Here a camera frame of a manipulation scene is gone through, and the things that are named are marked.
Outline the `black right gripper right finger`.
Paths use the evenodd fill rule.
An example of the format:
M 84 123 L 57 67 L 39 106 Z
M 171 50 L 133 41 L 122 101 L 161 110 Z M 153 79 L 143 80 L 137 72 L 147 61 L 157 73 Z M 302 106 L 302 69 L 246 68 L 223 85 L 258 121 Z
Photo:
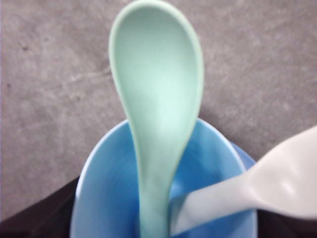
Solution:
M 258 210 L 259 238 L 316 238 L 317 221 L 285 217 Z

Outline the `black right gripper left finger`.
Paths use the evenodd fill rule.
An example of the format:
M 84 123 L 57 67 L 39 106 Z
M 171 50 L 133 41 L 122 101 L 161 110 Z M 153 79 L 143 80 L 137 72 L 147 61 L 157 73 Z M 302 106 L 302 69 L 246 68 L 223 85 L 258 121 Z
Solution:
M 2 238 L 68 238 L 79 178 L 0 223 Z

